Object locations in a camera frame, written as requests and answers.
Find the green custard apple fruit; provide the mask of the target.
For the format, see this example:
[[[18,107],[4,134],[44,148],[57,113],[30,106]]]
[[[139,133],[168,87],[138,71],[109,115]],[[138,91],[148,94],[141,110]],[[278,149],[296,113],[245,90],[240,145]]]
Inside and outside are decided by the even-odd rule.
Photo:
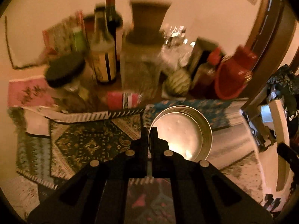
[[[165,80],[167,93],[174,97],[186,96],[191,87],[191,76],[187,70],[181,68],[168,76]]]

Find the dark red wine bottle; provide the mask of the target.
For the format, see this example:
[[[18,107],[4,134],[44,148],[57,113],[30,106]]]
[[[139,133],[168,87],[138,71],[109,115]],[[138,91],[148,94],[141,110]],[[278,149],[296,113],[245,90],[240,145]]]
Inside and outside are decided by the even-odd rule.
[[[120,50],[122,45],[123,19],[116,11],[116,0],[106,0],[107,27],[115,41],[115,61],[117,72],[120,72]]]

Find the round silver metal tin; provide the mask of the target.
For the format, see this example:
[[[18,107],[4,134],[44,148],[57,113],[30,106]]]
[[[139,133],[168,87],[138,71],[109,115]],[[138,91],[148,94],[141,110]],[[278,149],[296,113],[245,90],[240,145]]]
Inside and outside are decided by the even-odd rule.
[[[185,105],[169,107],[153,120],[149,132],[155,128],[158,137],[167,141],[169,149],[186,160],[207,159],[213,142],[212,129],[205,116]]]

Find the patchwork patterned tablecloth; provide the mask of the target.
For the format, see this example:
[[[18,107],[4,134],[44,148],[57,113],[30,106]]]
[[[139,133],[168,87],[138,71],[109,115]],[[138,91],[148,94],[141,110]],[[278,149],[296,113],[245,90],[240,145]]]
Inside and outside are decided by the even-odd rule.
[[[200,111],[210,123],[213,144],[208,160],[261,202],[261,169],[240,113],[244,101],[189,100],[183,104]],[[128,150],[143,126],[150,126],[159,113],[176,105],[176,101],[162,101],[145,110],[113,113],[112,119],[106,113],[96,113],[94,121],[73,124],[55,122],[47,108],[9,107],[17,133],[16,171],[38,186],[32,196],[43,201],[89,160],[108,161]]]

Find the red cigarette pack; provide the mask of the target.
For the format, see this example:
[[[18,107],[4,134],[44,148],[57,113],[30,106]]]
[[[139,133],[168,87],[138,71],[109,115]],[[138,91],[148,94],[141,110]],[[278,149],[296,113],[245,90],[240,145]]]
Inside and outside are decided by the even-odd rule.
[[[107,106],[109,110],[136,108],[141,102],[141,95],[128,91],[109,91],[107,93]]]

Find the red thermos jug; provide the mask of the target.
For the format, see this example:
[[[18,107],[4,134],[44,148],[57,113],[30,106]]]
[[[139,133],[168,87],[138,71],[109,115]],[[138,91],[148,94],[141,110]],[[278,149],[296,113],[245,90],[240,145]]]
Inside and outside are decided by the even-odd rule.
[[[237,98],[252,79],[258,57],[246,46],[239,45],[235,53],[221,61],[214,80],[216,96],[221,100]]]

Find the large clear glass jar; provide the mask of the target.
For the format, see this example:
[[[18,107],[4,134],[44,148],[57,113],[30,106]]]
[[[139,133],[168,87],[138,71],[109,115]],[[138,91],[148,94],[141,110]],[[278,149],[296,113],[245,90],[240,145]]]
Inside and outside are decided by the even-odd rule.
[[[156,96],[161,73],[161,45],[140,45],[124,41],[120,53],[122,89],[146,100]]]

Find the pink embroidered cloth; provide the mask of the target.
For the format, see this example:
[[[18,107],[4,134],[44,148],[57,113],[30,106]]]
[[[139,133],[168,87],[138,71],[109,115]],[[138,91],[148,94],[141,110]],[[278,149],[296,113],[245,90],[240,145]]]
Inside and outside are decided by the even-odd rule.
[[[50,107],[54,100],[42,75],[9,80],[8,107]]]

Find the clear liquor bottle yellow label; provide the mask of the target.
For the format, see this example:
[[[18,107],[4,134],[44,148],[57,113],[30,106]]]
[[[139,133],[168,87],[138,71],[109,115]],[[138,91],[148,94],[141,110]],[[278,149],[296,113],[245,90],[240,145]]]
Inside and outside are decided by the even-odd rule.
[[[108,31],[105,5],[94,9],[94,33],[90,55],[95,78],[99,83],[111,83],[117,75],[115,41]]]

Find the black lid glass jar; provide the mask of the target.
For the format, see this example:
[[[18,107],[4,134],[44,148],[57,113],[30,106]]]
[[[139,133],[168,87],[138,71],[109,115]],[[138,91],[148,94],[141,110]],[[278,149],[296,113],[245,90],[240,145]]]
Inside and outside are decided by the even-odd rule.
[[[84,86],[86,61],[82,53],[73,52],[63,55],[49,63],[45,80],[50,87],[49,93],[57,104],[75,98],[87,101],[89,91]]]

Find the patterned decorative box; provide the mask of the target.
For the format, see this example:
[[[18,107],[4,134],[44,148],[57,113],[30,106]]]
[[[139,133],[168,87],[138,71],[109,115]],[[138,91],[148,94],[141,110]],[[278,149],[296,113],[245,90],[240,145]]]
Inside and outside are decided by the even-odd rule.
[[[55,51],[58,55],[77,51],[80,41],[86,40],[83,12],[62,19],[57,24],[42,32],[45,48]]]

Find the brown ceramic vase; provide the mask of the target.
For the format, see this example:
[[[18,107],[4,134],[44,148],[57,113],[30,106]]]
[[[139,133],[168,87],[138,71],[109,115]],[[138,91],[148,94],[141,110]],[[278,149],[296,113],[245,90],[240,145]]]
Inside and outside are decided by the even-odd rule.
[[[144,46],[163,45],[160,28],[171,4],[161,0],[130,0],[133,28],[127,33],[126,41]]]

